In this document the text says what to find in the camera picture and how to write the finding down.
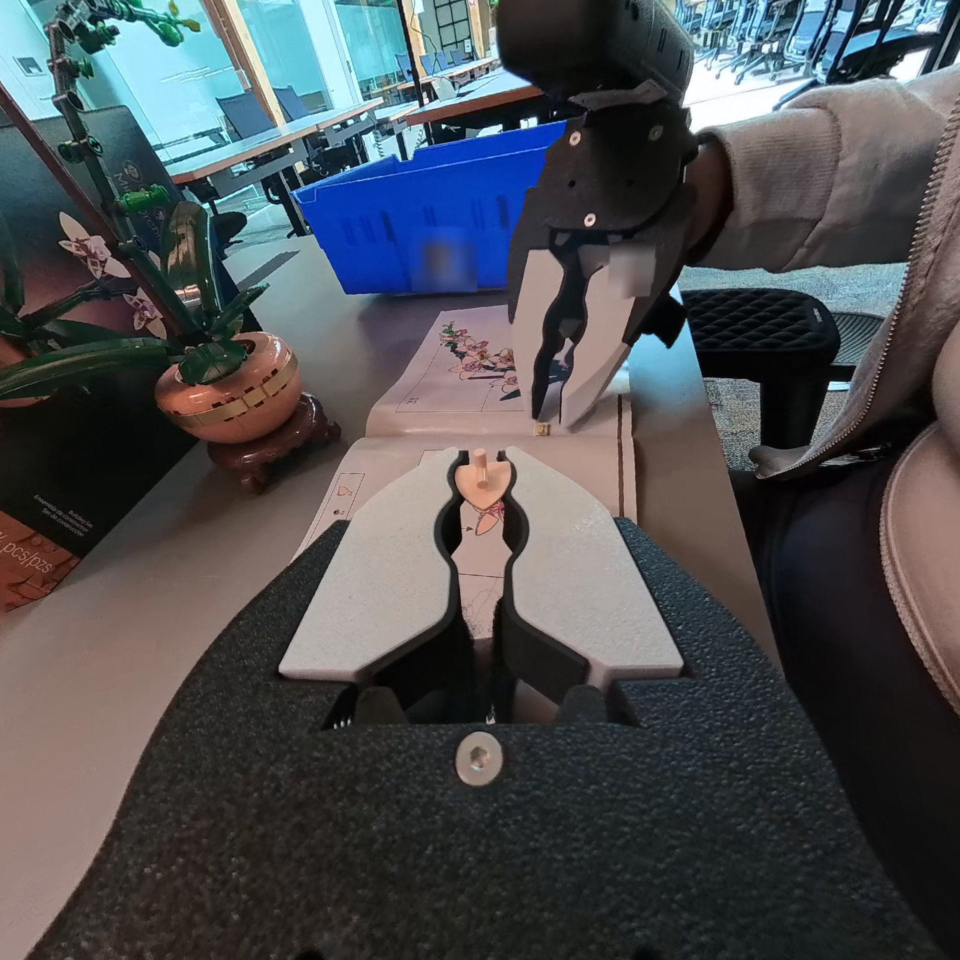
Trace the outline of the person's right hand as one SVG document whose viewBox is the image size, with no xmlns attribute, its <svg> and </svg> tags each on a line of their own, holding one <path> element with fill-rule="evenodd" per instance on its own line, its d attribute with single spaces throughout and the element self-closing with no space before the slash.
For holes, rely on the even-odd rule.
<svg viewBox="0 0 960 960">
<path fill-rule="evenodd" d="M 685 240 L 685 265 L 693 266 L 714 246 L 734 209 L 730 161 L 717 136 L 698 135 L 698 151 L 685 167 L 684 183 L 694 194 Z"/>
</svg>

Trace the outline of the dark orchid set box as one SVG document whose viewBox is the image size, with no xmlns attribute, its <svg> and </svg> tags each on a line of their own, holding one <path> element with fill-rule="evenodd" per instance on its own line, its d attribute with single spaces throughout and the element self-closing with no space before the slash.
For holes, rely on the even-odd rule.
<svg viewBox="0 0 960 960">
<path fill-rule="evenodd" d="M 168 336 L 137 282 L 106 258 L 102 231 L 2 115 L 2 217 L 23 280 L 25 318 L 90 283 L 115 293 L 63 322 L 120 337 Z M 50 595 L 199 441 L 158 408 L 159 372 L 124 367 L 29 403 L 2 403 L 2 603 Z"/>
</svg>

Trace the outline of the brick orchid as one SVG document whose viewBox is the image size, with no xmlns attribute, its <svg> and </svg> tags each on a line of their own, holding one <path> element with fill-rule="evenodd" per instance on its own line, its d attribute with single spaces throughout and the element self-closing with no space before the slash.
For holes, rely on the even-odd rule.
<svg viewBox="0 0 960 960">
<path fill-rule="evenodd" d="M 216 264 L 210 213 L 173 201 L 149 184 L 122 193 L 102 162 L 104 148 L 82 118 L 78 78 L 91 56 L 114 44 L 114 21 L 142 23 L 167 46 L 200 25 L 174 2 L 59 2 L 44 26 L 54 106 L 69 137 L 52 147 L 12 96 L 2 109 L 75 204 L 87 229 L 59 215 L 60 246 L 92 279 L 27 313 L 13 235 L 2 221 L 2 403 L 31 405 L 96 378 L 146 369 L 158 375 L 153 399 L 183 432 L 207 442 L 210 459 L 241 486 L 262 493 L 271 467 L 310 442 L 341 438 L 318 399 L 303 391 L 293 349 L 276 335 L 242 331 L 254 284 L 227 299 Z"/>
</svg>

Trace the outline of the person's black pants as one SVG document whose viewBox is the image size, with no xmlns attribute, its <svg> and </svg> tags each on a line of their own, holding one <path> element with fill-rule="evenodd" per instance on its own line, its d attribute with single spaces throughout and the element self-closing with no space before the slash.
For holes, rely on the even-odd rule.
<svg viewBox="0 0 960 960">
<path fill-rule="evenodd" d="M 729 480 L 786 679 L 887 873 L 959 955 L 959 721 L 887 590 L 891 459 Z"/>
</svg>

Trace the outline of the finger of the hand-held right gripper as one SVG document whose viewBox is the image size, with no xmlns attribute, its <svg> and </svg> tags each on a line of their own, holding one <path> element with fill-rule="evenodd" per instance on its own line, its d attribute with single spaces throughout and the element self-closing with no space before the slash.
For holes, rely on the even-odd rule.
<svg viewBox="0 0 960 960">
<path fill-rule="evenodd" d="M 589 283 L 579 246 L 527 255 L 511 337 L 517 387 L 534 421 L 582 421 L 594 402 Z"/>
<path fill-rule="evenodd" d="M 574 429 L 594 409 L 629 354 L 630 324 L 653 304 L 656 274 L 654 250 L 613 250 L 586 282 L 582 336 L 560 394 L 565 429 Z"/>
</svg>

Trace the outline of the row of black office chairs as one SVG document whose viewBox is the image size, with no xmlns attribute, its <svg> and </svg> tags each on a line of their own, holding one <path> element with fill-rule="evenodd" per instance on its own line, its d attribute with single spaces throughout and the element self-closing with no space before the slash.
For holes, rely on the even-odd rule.
<svg viewBox="0 0 960 960">
<path fill-rule="evenodd" d="M 738 87 L 748 78 L 840 84 L 888 76 L 940 41 L 955 2 L 668 2 L 695 63 Z"/>
</svg>

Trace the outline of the grey desk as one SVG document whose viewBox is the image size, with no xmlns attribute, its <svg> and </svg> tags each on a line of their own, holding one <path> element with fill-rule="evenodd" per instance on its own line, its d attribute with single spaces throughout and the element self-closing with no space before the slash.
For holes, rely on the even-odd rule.
<svg viewBox="0 0 960 960">
<path fill-rule="evenodd" d="M 270 288 L 254 314 L 294 349 L 342 442 L 262 495 L 192 450 L 63 586 L 2 617 L 2 958 L 29 954 L 62 909 L 175 692 L 290 562 L 346 449 L 438 315 L 505 300 L 347 295 L 311 239 L 226 261 L 237 281 L 265 267 Z"/>
</svg>

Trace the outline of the blue plastic bin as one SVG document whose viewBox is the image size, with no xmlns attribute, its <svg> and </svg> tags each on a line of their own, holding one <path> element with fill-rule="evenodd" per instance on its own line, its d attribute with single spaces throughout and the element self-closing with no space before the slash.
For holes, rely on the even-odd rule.
<svg viewBox="0 0 960 960">
<path fill-rule="evenodd" d="M 556 122 L 388 156 L 294 192 L 347 294 L 471 293 L 507 286 L 526 192 Z"/>
</svg>

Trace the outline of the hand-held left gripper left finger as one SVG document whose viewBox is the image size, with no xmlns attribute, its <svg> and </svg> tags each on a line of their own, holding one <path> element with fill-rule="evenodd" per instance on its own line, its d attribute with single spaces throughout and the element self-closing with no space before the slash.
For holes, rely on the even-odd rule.
<svg viewBox="0 0 960 960">
<path fill-rule="evenodd" d="M 460 622 L 457 447 L 353 447 L 310 528 L 340 534 L 279 664 L 292 680 L 361 683 Z"/>
</svg>

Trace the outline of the person's right forearm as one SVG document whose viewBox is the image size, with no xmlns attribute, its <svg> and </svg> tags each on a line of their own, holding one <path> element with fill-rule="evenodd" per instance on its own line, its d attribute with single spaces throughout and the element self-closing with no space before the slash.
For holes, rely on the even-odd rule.
<svg viewBox="0 0 960 960">
<path fill-rule="evenodd" d="M 733 210 L 694 266 L 770 273 L 904 262 L 959 67 L 906 82 L 813 89 L 783 109 L 707 127 L 729 160 Z"/>
</svg>

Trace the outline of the open instruction booklet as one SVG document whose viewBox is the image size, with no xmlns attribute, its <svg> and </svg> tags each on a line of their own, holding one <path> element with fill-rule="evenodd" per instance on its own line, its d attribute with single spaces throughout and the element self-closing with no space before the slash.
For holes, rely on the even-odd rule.
<svg viewBox="0 0 960 960">
<path fill-rule="evenodd" d="M 552 424 L 534 436 L 525 414 L 505 307 L 441 313 L 400 380 L 374 405 L 366 435 L 350 448 L 485 448 L 497 456 L 519 447 L 599 499 L 616 518 L 636 517 L 632 414 L 621 366 L 597 406 L 574 429 Z M 503 590 L 507 563 L 503 506 L 460 508 L 462 540 L 452 553 L 460 611 L 480 637 Z"/>
</svg>

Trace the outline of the wood-edged office desk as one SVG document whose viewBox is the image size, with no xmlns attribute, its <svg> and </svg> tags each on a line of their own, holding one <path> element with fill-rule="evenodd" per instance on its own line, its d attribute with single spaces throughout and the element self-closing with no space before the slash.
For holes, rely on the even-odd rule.
<svg viewBox="0 0 960 960">
<path fill-rule="evenodd" d="M 270 187 L 286 212 L 294 234 L 306 235 L 306 223 L 291 193 L 303 183 L 297 165 L 329 162 L 345 148 L 350 160 L 363 156 L 362 137 L 377 126 L 374 98 L 345 108 L 331 108 L 271 127 L 254 136 L 165 165 L 172 182 L 202 204 L 215 204 L 256 185 Z"/>
<path fill-rule="evenodd" d="M 477 136 L 497 128 L 518 131 L 524 122 L 547 124 L 553 107 L 543 90 L 509 71 L 495 71 L 461 87 L 451 99 L 412 111 L 407 128 L 422 127 L 430 145 Z"/>
</svg>

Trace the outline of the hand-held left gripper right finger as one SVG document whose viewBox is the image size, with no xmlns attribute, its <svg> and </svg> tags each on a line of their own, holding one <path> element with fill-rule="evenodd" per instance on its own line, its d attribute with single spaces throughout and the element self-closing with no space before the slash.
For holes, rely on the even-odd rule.
<svg viewBox="0 0 960 960">
<path fill-rule="evenodd" d="M 617 518 L 518 446 L 503 538 L 501 721 L 548 723 L 570 690 L 604 703 L 621 682 L 674 681 L 685 660 Z"/>
</svg>

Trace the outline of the pink petal brick piece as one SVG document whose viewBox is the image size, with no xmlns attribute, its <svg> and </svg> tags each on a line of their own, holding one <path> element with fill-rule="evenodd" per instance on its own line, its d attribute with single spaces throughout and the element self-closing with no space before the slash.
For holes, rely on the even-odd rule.
<svg viewBox="0 0 960 960">
<path fill-rule="evenodd" d="M 454 484 L 462 499 L 479 513 L 491 510 L 508 492 L 513 465 L 498 460 L 484 448 L 475 448 L 469 462 L 454 470 Z"/>
</svg>

